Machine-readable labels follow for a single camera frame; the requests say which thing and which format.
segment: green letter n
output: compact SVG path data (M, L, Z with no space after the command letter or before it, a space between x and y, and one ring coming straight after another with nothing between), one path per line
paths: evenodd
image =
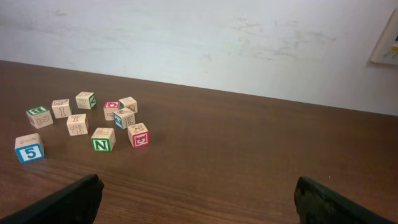
M107 140L94 140L95 150L109 150Z

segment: wooden block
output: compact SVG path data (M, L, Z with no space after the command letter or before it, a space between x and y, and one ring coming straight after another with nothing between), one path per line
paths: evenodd
M81 92L76 96L77 108L79 109L92 109L96 104L94 93Z
M15 152L21 163L44 158L44 147L39 134L29 134L15 139Z
M51 112L45 106L39 106L26 111L30 123L35 128L43 128L53 123Z
M119 100L120 108L129 108L134 113L138 112L137 101L133 97L129 96Z
M149 144L149 131L144 123L128 126L127 133L133 147L141 147Z
M69 99L53 100L52 111L54 112L55 118L67 118L72 115Z
M115 111L114 113L114 123L117 127L125 129L126 127L136 123L136 117L134 112L127 108L123 108Z
M91 137L96 152L111 152L116 142L113 128L97 128Z
M88 134L88 119L86 114L74 114L68 117L67 127L70 136Z
M120 109L120 102L106 102L104 105L105 120L113 121L113 112L117 111L118 109Z

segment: blue number 5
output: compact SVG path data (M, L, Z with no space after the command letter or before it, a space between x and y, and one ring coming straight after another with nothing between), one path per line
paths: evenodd
M25 149L25 153L27 154L27 157L29 159L36 157L36 152L34 151L33 148Z

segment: block face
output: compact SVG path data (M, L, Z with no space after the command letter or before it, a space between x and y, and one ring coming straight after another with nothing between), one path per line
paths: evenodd
M49 110L49 109L46 108L45 106L38 106L38 107L36 107L36 108L27 110L27 112L28 112L31 116L35 116L35 115L37 115L37 114L46 112L46 111L48 111L48 110Z
M113 128L97 128L94 131L92 138L107 138L111 139L111 136L114 134Z
M122 118L119 117L116 113L114 114L114 123L117 127L123 129L123 121Z
M141 147L149 144L149 131L144 123L129 126L128 135L133 147Z
M114 144L116 143L116 136L114 134L113 129L112 129L112 135L109 140L111 141L111 151L112 151L112 148L113 148Z
M45 106L27 110L26 114L31 125L37 129L53 124L51 112Z
M125 129L136 123L134 112L127 108L123 108L114 112L114 122L117 127Z
M40 144L33 144L16 149L18 158L21 163L34 161L44 157L44 152Z
M67 118L72 115L69 99L54 100L52 102L52 111L55 118Z
M111 143L109 139L91 139L94 151L110 152Z
M120 108L129 108L134 113L138 112L137 101L133 97L126 97L119 100Z
M39 134L37 134L37 133L28 134L26 136L21 136L21 137L15 138L15 149L24 147L24 146L29 146L31 144L42 145Z
M93 94L93 95L89 98L89 101L90 101L90 109L92 109L92 108L95 106L95 104L96 104L95 94Z
M149 133L140 133L132 136L132 146L139 147L149 144Z
M88 118L86 114L75 114L69 116L67 127L70 136L88 134Z
M76 103L79 109L92 109L96 104L94 93L81 92L76 96Z
M120 102L106 102L104 105L104 116L105 120L113 121L113 112L119 110Z
M117 108L119 109L120 102L105 102L104 108Z

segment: wooden table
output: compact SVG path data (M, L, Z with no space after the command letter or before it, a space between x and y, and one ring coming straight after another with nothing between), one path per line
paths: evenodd
M77 109L81 91L97 108ZM398 222L395 116L11 62L0 62L0 94L0 217L95 173L96 223L298 223L294 188L308 175ZM104 102L127 96L149 146L133 149L104 120ZM63 98L88 115L89 134L69 136L66 119L29 124L25 110ZM112 153L92 150L97 127L115 129ZM45 159L21 164L14 141L31 133Z

